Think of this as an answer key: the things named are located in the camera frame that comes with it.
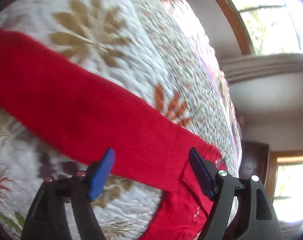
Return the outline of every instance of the white quilted fabric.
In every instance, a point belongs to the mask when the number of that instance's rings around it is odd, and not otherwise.
[[[80,1],[90,6],[89,0]],[[166,103],[179,90],[189,106],[185,114],[192,117],[187,129],[217,146],[229,172],[237,176],[234,148],[219,100],[201,61],[166,9],[158,0],[101,2],[104,9],[119,6],[117,18],[126,24],[120,35],[130,38],[131,42],[127,46],[115,45],[123,54],[115,59],[117,67],[109,67],[95,51],[81,66],[126,88],[153,107],[157,84],[164,89]],[[61,46],[52,44],[49,35],[69,31],[54,20],[55,12],[71,12],[69,0],[17,0],[0,13],[0,27],[26,33],[48,48],[61,51]],[[49,147],[45,146],[44,150],[41,140],[2,110],[0,133],[0,170],[13,180],[3,183],[10,190],[2,191],[0,222],[11,237],[19,239],[22,225],[17,212],[26,217],[42,183],[43,163],[46,162],[58,178],[68,175],[63,163],[71,160]],[[76,166],[86,168],[80,163]],[[121,185],[119,188],[119,198],[108,202],[105,208],[96,206],[94,213],[108,239],[137,239],[146,231],[162,192],[139,182],[133,182],[129,190]],[[237,202],[234,202],[231,217],[236,208]],[[66,214],[73,239],[79,239],[70,204],[66,204]],[[121,222],[123,229],[117,230],[113,222]]]

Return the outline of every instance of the red fabric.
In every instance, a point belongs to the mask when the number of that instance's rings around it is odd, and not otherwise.
[[[141,239],[193,239],[202,229],[212,203],[201,193],[188,152],[196,147],[213,162],[221,154],[141,98],[21,33],[0,30],[0,106],[80,162],[113,148],[113,174],[164,190]]]

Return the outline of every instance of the orange leaf print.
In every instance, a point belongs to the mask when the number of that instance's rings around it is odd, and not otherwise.
[[[182,117],[187,109],[187,103],[181,100],[179,92],[174,93],[174,98],[170,101],[166,109],[164,102],[164,90],[160,85],[157,85],[155,88],[155,105],[156,110],[159,113],[164,113],[168,120],[173,121],[178,126],[186,127],[188,122],[191,120],[190,117]]]

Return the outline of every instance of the red knitted garment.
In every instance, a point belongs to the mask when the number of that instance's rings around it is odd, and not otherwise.
[[[113,148],[113,174],[164,190],[140,239],[189,240],[202,229],[212,203],[201,192],[188,152],[196,147],[213,162],[221,154],[141,98],[21,33],[0,30],[0,106],[82,163]]]

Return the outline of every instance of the screw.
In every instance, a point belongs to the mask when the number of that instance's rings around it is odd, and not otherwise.
[[[86,175],[86,171],[78,171],[77,173],[76,173],[76,176],[77,177],[84,177]]]
[[[218,171],[218,174],[219,174],[220,176],[225,177],[225,176],[227,176],[227,171],[220,170],[220,171]]]
[[[52,182],[54,180],[54,178],[52,177],[52,176],[47,176],[46,178],[45,178],[45,182]]]
[[[253,176],[252,176],[252,180],[257,182],[257,181],[259,181],[259,177],[256,176],[256,175],[253,175]]]

